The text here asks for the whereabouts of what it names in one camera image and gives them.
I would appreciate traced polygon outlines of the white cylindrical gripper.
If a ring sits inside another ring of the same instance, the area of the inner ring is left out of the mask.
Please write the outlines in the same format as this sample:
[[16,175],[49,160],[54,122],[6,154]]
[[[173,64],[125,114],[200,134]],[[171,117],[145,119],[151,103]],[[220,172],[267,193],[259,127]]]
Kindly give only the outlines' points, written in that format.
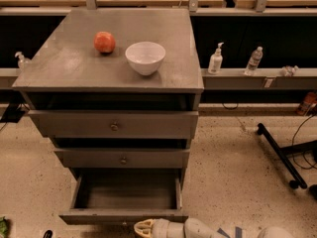
[[147,219],[134,225],[134,231],[141,238],[184,238],[183,224],[166,219]]

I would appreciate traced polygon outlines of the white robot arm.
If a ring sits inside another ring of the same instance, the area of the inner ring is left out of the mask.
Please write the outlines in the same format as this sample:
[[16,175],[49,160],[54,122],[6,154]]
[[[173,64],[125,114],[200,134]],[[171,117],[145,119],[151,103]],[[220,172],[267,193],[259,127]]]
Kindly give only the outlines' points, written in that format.
[[[222,229],[212,230],[196,218],[188,218],[184,223],[167,219],[147,219],[134,225],[134,231],[140,238],[231,238]],[[280,227],[267,227],[257,238],[294,238]]]

